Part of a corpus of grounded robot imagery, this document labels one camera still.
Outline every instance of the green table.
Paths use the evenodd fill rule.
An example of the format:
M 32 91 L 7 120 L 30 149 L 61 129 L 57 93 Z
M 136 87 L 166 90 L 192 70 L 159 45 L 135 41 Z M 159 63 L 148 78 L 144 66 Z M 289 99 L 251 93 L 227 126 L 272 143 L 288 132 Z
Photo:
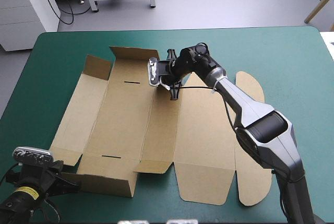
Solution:
M 42 34 L 0 120 L 0 171 L 14 163 L 17 146 L 48 149 L 85 63 L 86 54 L 107 60 L 110 45 L 158 49 L 206 42 L 211 55 L 234 79 L 244 70 L 261 83 L 266 101 L 294 124 L 314 212 L 334 221 L 334 62 L 312 27 L 58 32 Z M 4 200 L 11 185 L 0 187 Z M 184 202 L 174 168 L 139 176 L 135 197 L 79 193 L 55 198 L 65 222 L 117 222 L 197 218 L 201 222 L 285 222 L 275 179 L 268 196 L 254 207 L 237 199 L 234 179 L 223 206 Z

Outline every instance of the yellow label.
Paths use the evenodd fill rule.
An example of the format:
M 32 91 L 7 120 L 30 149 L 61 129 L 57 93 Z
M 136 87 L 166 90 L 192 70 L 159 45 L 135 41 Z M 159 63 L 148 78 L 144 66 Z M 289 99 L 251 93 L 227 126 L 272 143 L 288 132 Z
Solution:
M 35 201 L 40 196 L 35 189 L 28 186 L 19 187 L 18 189 L 15 190 L 15 192 L 25 192 L 29 194 Z

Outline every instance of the unfolded cardboard box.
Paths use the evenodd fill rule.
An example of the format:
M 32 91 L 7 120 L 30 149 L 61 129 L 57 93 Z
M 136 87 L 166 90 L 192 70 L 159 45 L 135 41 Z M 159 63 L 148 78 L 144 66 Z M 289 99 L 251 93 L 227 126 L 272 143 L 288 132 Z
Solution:
M 111 49 L 112 70 L 110 62 L 87 56 L 50 147 L 55 159 L 70 166 L 81 157 L 77 173 L 68 178 L 80 180 L 84 191 L 133 197 L 138 172 L 165 173 L 174 163 L 186 201 L 222 205 L 235 171 L 244 205 L 266 196 L 270 170 L 239 147 L 218 93 L 184 89 L 172 101 L 166 89 L 148 84 L 147 62 L 158 58 L 156 50 Z M 241 88 L 264 100 L 253 77 L 238 75 Z M 191 74 L 186 85 L 204 83 Z

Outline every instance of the robotic arm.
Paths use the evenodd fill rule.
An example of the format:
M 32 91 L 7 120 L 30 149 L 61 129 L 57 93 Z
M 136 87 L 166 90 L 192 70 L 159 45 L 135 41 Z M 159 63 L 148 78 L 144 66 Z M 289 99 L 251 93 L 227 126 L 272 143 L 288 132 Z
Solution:
M 17 189 L 0 204 L 0 224 L 29 223 L 34 212 L 42 210 L 44 201 L 56 211 L 60 221 L 49 197 L 77 193 L 80 189 L 80 184 L 62 177 L 63 161 L 54 162 L 51 152 L 31 147 L 17 147 L 13 158 L 22 168 L 20 172 L 10 169 L 5 174 L 6 182 Z
M 288 223 L 324 223 L 312 211 L 291 122 L 271 105 L 253 100 L 231 83 L 205 43 L 182 49 L 179 57 L 169 49 L 166 61 L 149 60 L 148 71 L 150 85 L 163 85 L 170 90 L 172 100 L 178 99 L 182 78 L 191 72 L 222 95 L 225 106 L 228 103 L 236 114 L 232 128 L 241 147 L 263 168 L 273 169 Z

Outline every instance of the gray floor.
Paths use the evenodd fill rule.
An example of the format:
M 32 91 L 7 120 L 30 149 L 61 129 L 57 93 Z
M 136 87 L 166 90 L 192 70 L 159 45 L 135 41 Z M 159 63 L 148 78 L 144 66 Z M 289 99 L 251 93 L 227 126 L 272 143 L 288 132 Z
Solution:
M 148 0 L 99 2 L 99 12 L 76 16 L 74 24 L 60 24 L 59 31 L 148 30 L 190 28 L 233 28 L 302 26 L 305 17 L 319 0 Z M 71 1 L 75 11 L 84 10 L 78 0 Z M 66 3 L 59 2 L 67 9 Z M 310 23 L 328 31 L 334 17 L 330 2 Z M 70 16 L 62 16 L 69 21 Z M 25 65 L 30 51 L 5 52 L 0 48 L 0 116 Z

